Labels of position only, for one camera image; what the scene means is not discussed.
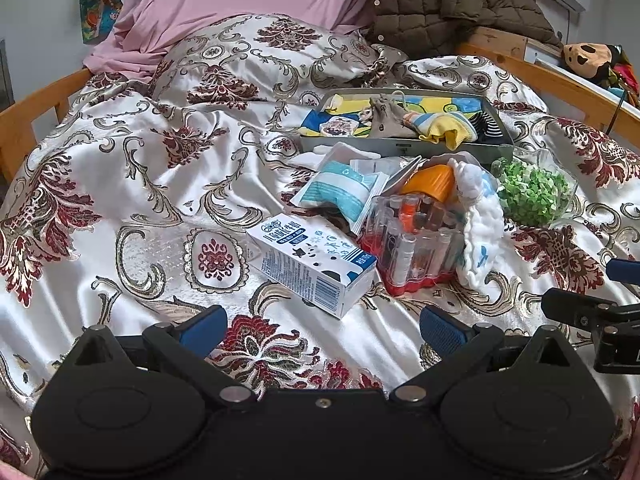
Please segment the white quilted cloth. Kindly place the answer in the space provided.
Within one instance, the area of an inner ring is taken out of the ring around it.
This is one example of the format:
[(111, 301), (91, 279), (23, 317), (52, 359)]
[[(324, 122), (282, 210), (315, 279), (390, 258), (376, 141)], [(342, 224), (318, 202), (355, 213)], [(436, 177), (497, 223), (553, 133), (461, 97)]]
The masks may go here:
[(481, 290), (485, 278), (501, 255), (504, 213), (498, 181), (468, 152), (447, 162), (454, 174), (454, 206), (463, 214), (464, 247), (456, 264), (459, 282)]

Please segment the orange ribbed cup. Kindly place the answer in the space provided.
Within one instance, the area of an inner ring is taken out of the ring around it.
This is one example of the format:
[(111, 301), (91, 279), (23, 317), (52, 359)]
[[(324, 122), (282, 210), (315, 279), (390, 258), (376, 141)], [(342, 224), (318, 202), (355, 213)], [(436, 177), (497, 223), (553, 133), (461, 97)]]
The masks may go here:
[(424, 194), (444, 204), (448, 202), (455, 185), (454, 170), (448, 165), (435, 165), (416, 170), (399, 193)]

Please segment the teal white wipes packet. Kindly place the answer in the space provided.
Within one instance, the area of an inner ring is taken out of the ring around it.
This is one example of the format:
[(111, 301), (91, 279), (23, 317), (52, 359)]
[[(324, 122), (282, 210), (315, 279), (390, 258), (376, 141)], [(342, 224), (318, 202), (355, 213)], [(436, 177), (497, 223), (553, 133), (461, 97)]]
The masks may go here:
[(372, 200), (379, 196), (390, 176), (384, 172), (360, 174), (351, 166), (327, 162), (292, 198), (297, 208), (334, 206), (358, 234), (367, 219)]

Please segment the striped yellow knit sock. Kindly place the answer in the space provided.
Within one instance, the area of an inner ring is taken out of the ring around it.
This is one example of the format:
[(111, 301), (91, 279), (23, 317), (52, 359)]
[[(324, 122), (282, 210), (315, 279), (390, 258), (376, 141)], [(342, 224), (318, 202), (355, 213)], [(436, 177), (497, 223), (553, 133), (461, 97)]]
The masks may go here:
[(460, 148), (464, 142), (475, 142), (477, 134), (468, 118), (459, 112), (405, 114), (404, 123), (413, 128), (421, 141), (444, 142), (449, 151)]

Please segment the grey drawstring pouch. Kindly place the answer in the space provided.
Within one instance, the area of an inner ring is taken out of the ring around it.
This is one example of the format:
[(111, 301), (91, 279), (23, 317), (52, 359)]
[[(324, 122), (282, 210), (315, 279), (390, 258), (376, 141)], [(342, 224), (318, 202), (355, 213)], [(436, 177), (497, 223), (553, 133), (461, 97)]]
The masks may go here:
[(405, 125), (407, 112), (388, 96), (372, 96), (370, 139), (416, 139), (418, 135)]

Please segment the cartoon character small pouch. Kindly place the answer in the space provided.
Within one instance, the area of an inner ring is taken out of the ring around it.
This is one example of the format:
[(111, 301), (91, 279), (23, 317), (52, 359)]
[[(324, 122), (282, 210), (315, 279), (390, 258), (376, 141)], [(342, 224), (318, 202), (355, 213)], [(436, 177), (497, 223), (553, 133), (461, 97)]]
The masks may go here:
[(357, 114), (321, 114), (318, 122), (322, 136), (358, 136), (367, 130)]

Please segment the clear tube rack red base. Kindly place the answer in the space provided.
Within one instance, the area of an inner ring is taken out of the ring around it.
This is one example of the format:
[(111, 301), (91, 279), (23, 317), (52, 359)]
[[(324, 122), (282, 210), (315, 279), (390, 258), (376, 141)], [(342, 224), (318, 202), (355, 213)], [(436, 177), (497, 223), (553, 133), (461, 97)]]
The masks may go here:
[(454, 277), (464, 248), (463, 226), (426, 194), (375, 196), (358, 243), (375, 256), (387, 292), (398, 297)]

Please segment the white blue milk carton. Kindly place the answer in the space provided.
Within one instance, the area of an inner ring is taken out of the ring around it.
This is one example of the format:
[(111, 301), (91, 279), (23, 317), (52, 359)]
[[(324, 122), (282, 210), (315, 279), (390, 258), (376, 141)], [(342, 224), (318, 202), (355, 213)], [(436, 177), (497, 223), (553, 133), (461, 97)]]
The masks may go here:
[(328, 224), (278, 214), (247, 235), (257, 248), (256, 270), (334, 318), (342, 318), (375, 281), (375, 256)]

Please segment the floral satin bedspread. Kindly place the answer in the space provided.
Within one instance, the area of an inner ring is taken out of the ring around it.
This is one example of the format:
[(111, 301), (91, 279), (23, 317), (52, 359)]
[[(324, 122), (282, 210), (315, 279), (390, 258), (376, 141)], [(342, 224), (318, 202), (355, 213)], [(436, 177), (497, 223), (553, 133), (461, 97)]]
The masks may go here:
[[(326, 92), (368, 84), (477, 93), (519, 148), (545, 148), (577, 182), (545, 229), (509, 224), (480, 286), (400, 298), (375, 285), (344, 318), (250, 267), (246, 233), (288, 208), (311, 172), (297, 128)], [(181, 322), (219, 304), (210, 357), (257, 393), (270, 387), (390, 389), (434, 364), (418, 318), (436, 306), (511, 335), (544, 322), (551, 287), (634, 304), (612, 258), (639, 255), (639, 159), (548, 110), (484, 58), (409, 61), (357, 34), (283, 15), (241, 15), (181, 40), (148, 84), (92, 77), (24, 159), (1, 207), (1, 459), (36, 474), (28, 428), (41, 391), (82, 332)]]

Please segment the mouse plush toy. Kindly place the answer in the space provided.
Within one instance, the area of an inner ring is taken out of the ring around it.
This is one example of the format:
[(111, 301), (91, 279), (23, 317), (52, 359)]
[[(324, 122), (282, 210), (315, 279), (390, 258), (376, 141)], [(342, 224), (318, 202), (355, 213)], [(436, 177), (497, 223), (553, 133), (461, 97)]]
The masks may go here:
[(575, 75), (639, 107), (639, 81), (619, 44), (578, 42), (562, 50), (564, 66)]

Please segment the brown puffer jacket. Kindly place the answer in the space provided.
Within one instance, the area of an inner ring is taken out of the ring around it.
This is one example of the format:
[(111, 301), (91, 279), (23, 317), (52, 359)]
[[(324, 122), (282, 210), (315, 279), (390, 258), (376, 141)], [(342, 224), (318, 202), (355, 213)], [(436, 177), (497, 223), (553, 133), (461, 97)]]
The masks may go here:
[(562, 46), (537, 0), (372, 0), (372, 10), (368, 39), (412, 60), (453, 54), (479, 27)]

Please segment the pink sheet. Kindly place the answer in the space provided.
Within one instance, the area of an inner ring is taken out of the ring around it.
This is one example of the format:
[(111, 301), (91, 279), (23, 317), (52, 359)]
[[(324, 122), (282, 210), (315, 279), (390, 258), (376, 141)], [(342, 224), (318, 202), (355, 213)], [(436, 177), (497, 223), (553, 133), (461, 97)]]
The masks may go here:
[(224, 18), (284, 14), (336, 32), (369, 25), (371, 0), (124, 0), (107, 38), (84, 64), (91, 73), (148, 81), (171, 47)]

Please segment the wooden bed frame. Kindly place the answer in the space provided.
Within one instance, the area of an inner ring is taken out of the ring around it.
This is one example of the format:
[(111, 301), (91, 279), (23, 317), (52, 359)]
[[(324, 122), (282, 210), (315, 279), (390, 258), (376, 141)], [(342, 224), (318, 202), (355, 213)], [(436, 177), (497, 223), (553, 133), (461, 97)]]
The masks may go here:
[[(634, 108), (625, 110), (599, 91), (538, 64), (472, 44), (460, 44), (457, 52), (488, 58), (535, 91), (551, 94), (583, 112), (584, 124), (600, 131), (611, 127), (630, 145), (638, 148), (639, 116)], [(90, 77), (91, 73), (85, 68), (78, 70), (48, 84), (1, 113), (1, 172), (7, 181), (14, 179), (25, 158), (37, 145), (32, 123), (48, 110), (54, 110), (56, 118), (62, 120), (70, 109), (68, 98), (82, 89)]]

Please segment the colourful wall poster lower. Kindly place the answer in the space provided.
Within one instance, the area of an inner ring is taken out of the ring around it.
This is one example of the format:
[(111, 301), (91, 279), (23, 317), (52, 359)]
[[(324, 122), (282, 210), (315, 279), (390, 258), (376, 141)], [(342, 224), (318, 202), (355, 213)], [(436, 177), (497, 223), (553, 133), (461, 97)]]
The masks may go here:
[(122, 0), (78, 0), (82, 42), (93, 46), (111, 32), (120, 11)]

